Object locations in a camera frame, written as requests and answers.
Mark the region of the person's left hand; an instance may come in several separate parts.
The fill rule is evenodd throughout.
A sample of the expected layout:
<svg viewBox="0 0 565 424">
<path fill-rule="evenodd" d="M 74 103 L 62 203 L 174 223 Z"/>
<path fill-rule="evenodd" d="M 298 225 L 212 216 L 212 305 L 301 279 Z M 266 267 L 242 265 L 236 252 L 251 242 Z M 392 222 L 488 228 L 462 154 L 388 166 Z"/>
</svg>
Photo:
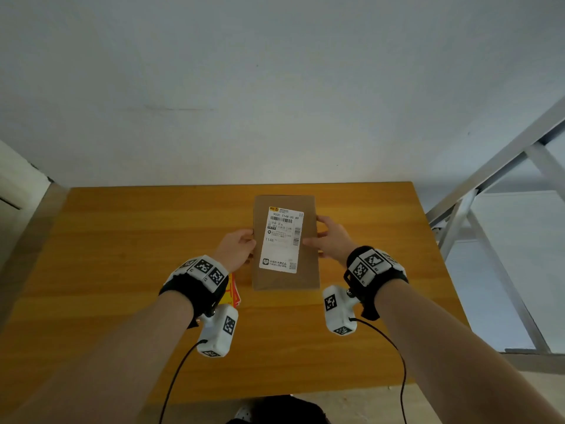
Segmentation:
<svg viewBox="0 0 565 424">
<path fill-rule="evenodd" d="M 221 264 L 229 274 L 236 272 L 241 266 L 250 261 L 243 262 L 239 258 L 238 231 L 226 234 L 211 255 L 211 258 Z"/>
</svg>

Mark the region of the person's right hand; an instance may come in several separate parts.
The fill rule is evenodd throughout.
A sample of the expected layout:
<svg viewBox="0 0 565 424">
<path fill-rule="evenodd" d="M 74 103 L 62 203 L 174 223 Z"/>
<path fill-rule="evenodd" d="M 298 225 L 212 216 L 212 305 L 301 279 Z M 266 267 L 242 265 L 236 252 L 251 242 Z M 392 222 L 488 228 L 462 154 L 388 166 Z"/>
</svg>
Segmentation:
<svg viewBox="0 0 565 424">
<path fill-rule="evenodd" d="M 328 237 L 326 249 L 324 251 L 316 249 L 319 257 L 332 259 L 343 268 L 347 268 L 348 257 L 358 248 L 358 245 L 351 239 L 347 230 L 332 218 L 325 215 L 316 215 L 316 220 L 326 227 L 326 230 L 318 232 L 316 237 Z"/>
</svg>

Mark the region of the brown cardboard parcel white label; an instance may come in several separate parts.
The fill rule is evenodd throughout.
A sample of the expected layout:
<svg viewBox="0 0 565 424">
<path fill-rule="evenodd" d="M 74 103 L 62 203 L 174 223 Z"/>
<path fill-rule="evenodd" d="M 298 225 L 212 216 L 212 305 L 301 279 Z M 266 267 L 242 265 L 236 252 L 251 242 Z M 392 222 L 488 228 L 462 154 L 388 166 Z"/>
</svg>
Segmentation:
<svg viewBox="0 0 565 424">
<path fill-rule="evenodd" d="M 257 242 L 251 269 L 253 289 L 319 289 L 318 251 L 303 243 L 317 236 L 314 196 L 257 196 L 253 222 Z"/>
</svg>

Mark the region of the person's left forearm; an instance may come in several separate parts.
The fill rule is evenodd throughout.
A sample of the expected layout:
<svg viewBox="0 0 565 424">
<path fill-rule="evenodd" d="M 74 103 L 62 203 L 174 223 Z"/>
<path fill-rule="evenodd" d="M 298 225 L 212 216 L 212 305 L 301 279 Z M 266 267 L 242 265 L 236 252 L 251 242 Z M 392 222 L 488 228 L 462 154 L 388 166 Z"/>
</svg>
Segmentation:
<svg viewBox="0 0 565 424">
<path fill-rule="evenodd" d="M 193 316 L 179 292 L 159 295 L 0 422 L 135 423 Z"/>
</svg>

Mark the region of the person's right forearm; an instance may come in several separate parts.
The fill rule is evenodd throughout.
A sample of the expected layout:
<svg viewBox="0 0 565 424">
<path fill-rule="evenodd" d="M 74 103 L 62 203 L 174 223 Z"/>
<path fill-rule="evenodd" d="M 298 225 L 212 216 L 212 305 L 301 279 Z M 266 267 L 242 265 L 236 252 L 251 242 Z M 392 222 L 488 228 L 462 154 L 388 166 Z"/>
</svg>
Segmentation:
<svg viewBox="0 0 565 424">
<path fill-rule="evenodd" d="M 442 424 L 565 424 L 500 353 L 403 280 L 374 306 Z"/>
</svg>

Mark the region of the red yellow packet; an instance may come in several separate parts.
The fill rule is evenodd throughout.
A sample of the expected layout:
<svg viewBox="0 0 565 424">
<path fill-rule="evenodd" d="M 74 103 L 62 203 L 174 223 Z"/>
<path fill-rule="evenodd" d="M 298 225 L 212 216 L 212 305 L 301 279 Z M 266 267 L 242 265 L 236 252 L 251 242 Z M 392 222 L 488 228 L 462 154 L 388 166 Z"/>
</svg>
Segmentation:
<svg viewBox="0 0 565 424">
<path fill-rule="evenodd" d="M 224 295 L 222 296 L 219 305 L 228 304 L 237 308 L 240 303 L 241 296 L 237 289 L 235 273 L 230 273 Z"/>
</svg>

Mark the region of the person's dark trousers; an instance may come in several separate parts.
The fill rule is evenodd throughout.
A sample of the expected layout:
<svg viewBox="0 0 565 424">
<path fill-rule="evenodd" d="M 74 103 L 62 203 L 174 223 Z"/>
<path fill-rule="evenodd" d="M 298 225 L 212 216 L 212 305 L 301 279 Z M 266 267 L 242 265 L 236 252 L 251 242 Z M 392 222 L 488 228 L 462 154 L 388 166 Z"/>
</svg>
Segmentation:
<svg viewBox="0 0 565 424">
<path fill-rule="evenodd" d="M 293 395 L 252 399 L 252 424 L 330 424 L 320 406 Z"/>
</svg>

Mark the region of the white door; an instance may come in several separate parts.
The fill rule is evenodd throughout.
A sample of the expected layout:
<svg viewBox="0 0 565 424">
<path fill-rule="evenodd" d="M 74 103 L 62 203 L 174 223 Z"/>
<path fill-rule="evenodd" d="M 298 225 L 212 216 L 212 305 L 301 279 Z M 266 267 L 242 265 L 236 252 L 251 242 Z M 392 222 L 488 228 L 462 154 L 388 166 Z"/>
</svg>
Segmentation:
<svg viewBox="0 0 565 424">
<path fill-rule="evenodd" d="M 45 174 L 0 140 L 0 271 L 50 185 Z"/>
</svg>

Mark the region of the white metal frame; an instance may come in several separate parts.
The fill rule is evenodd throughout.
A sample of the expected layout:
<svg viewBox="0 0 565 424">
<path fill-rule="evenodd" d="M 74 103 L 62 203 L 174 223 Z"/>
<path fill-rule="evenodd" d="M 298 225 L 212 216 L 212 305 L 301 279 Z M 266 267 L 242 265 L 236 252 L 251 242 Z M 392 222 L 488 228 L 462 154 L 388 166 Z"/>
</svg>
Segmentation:
<svg viewBox="0 0 565 424">
<path fill-rule="evenodd" d="M 565 358 L 565 96 L 426 217 L 473 331 Z"/>
</svg>

